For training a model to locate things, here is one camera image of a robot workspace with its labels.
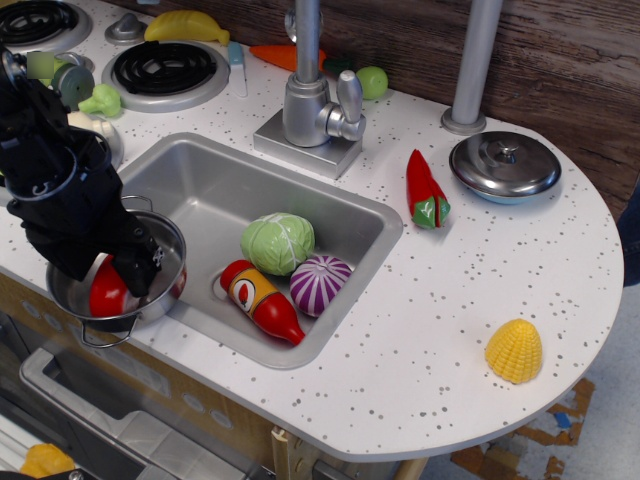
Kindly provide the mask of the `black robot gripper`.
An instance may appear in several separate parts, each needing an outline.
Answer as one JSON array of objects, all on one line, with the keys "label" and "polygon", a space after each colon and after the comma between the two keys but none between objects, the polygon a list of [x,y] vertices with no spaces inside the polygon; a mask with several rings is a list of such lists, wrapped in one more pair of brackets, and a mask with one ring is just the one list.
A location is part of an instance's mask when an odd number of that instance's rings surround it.
[{"label": "black robot gripper", "polygon": [[101,253],[134,297],[149,294],[164,250],[121,201],[122,182],[103,144],[7,144],[9,212],[56,269],[81,281]]}]

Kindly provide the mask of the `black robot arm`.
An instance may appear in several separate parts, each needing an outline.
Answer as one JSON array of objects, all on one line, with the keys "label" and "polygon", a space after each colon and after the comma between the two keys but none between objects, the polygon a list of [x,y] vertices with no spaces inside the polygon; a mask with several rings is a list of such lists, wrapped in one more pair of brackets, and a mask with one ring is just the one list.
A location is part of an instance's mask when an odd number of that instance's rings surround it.
[{"label": "black robot arm", "polygon": [[148,294],[161,249],[122,204],[107,142],[74,127],[59,93],[27,76],[27,60],[1,51],[1,173],[28,241],[65,275],[82,280],[107,253],[130,292]]}]

